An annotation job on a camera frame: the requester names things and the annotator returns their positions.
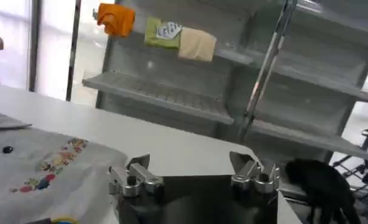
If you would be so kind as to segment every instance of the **colorful embroidery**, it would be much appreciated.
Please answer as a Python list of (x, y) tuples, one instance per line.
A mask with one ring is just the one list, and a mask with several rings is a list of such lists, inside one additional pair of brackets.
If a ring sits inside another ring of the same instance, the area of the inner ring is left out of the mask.
[(74, 157), (76, 157), (76, 154), (73, 154), (71, 152), (60, 152), (60, 155), (63, 159), (73, 160)]
[(20, 191), (20, 192), (23, 192), (23, 193), (27, 193), (27, 192), (30, 192), (30, 191), (32, 191), (32, 190), (33, 190), (32, 186), (24, 186), (24, 187), (21, 187), (21, 188), (19, 189), (19, 191)]
[(42, 165), (41, 165), (41, 168), (42, 168), (43, 171), (50, 170), (50, 167), (51, 167), (51, 165), (47, 162), (43, 162)]
[(56, 174), (56, 175), (60, 174), (60, 173), (62, 172), (62, 170), (63, 170), (63, 168), (62, 168), (62, 167), (61, 167), (61, 168), (59, 168), (59, 169), (55, 172), (55, 174)]
[(37, 164), (35, 171), (50, 172), (49, 174), (47, 174), (41, 180), (29, 178), (24, 182), (23, 187), (19, 189), (13, 187), (10, 189), (10, 192), (20, 191), (26, 193), (36, 189), (42, 190), (48, 188), (50, 186), (50, 181), (54, 180), (56, 178), (56, 175), (60, 174), (63, 171), (63, 167), (67, 166), (69, 162), (73, 161), (77, 157), (78, 153), (82, 152), (82, 149), (87, 146), (87, 143), (88, 141), (86, 140), (77, 138), (71, 139), (70, 141), (68, 141), (67, 145), (61, 147), (61, 151), (59, 151), (57, 156), (52, 159), (51, 163), (48, 161), (43, 161), (40, 166), (39, 164)]
[(26, 182), (24, 182), (25, 185), (29, 185), (34, 189), (36, 188), (38, 183), (39, 183), (39, 181), (37, 179), (34, 179), (34, 178), (29, 178)]
[(36, 189), (42, 190), (42, 189), (48, 188), (49, 185), (50, 185), (50, 181), (47, 180), (46, 178), (43, 178), (42, 180), (39, 181)]

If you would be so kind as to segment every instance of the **black object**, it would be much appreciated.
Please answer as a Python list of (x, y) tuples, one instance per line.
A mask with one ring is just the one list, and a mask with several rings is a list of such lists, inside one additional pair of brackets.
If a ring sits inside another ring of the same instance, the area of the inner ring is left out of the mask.
[(26, 223), (26, 224), (52, 224), (52, 222), (51, 222), (51, 219), (41, 219), (38, 221)]
[(136, 176), (128, 176), (127, 177), (127, 184), (129, 186), (135, 186), (136, 185)]
[(156, 197), (141, 190), (136, 198), (120, 198), (122, 224), (276, 224), (277, 192), (259, 194), (230, 187), (231, 176), (163, 177)]
[(12, 146), (5, 146), (4, 148), (2, 148), (2, 152), (5, 154), (9, 154), (13, 151), (13, 147)]
[(315, 207), (322, 208), (320, 224), (328, 224), (331, 217), (339, 224), (360, 224), (354, 207), (355, 198), (346, 179), (328, 164), (308, 159), (287, 163), (286, 172), (292, 184), (299, 185), (312, 206), (308, 221), (313, 223)]

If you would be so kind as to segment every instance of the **metal bracket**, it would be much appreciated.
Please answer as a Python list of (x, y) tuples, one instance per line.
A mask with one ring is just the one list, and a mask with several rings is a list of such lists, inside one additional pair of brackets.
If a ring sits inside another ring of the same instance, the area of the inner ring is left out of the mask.
[(153, 175), (139, 163), (130, 165), (129, 174), (136, 176), (144, 184), (146, 190), (152, 194), (156, 193), (164, 185), (162, 177)]

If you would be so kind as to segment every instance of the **orange object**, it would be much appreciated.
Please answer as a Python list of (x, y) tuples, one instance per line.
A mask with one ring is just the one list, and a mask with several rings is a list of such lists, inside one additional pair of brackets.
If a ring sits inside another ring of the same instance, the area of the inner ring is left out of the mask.
[(127, 37), (133, 29), (135, 12), (118, 4), (104, 4), (99, 6), (97, 24), (105, 25), (104, 32), (109, 35)]

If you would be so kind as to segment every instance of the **black button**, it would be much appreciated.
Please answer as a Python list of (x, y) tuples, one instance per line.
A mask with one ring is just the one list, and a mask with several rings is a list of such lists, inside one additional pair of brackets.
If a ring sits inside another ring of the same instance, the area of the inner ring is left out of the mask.
[(2, 148), (2, 152), (5, 154), (9, 154), (13, 151), (13, 147), (12, 146), (5, 146), (4, 148)]

